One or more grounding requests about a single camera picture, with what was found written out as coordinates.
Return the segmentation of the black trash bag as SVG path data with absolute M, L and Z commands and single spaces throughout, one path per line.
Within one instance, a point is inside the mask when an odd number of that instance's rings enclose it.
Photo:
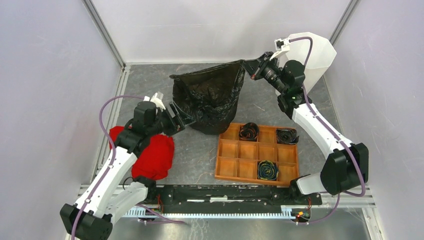
M 234 120 L 244 84 L 243 60 L 172 74 L 172 99 L 194 119 L 190 127 L 205 135 L 224 133 Z

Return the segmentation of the white trash bin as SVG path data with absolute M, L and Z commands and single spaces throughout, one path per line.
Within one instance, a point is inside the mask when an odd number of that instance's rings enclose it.
M 283 67 L 289 60 L 296 60 L 305 65 L 304 86 L 309 93 L 318 80 L 323 76 L 333 63 L 337 52 L 330 41 L 312 32 L 293 33 L 288 36 L 290 40 L 300 37 L 310 37 L 312 39 L 312 49 L 307 58 L 310 41 L 308 39 L 297 40 L 290 44 L 290 51 L 281 55 L 278 59 L 280 67 Z

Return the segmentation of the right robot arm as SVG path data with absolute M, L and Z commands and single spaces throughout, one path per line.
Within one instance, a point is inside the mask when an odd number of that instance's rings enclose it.
M 319 173 L 290 182 L 289 199 L 302 204 L 313 193 L 364 196 L 369 150 L 364 143 L 353 143 L 344 137 L 319 113 L 306 93 L 305 66 L 289 60 L 278 67 L 272 52 L 265 52 L 256 59 L 242 61 L 242 67 L 252 80 L 264 79 L 277 90 L 280 110 L 307 132 L 326 157 Z

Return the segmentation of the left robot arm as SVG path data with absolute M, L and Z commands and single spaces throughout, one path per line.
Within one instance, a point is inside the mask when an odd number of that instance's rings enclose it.
M 146 177 L 135 180 L 117 196 L 113 194 L 153 136 L 173 136 L 194 122 L 174 102 L 168 106 L 153 98 L 139 102 L 133 118 L 116 140 L 110 141 L 111 152 L 93 182 L 74 204 L 64 204 L 59 212 L 71 239 L 106 240 L 114 224 L 138 203 L 153 203 L 157 190 L 154 181 Z

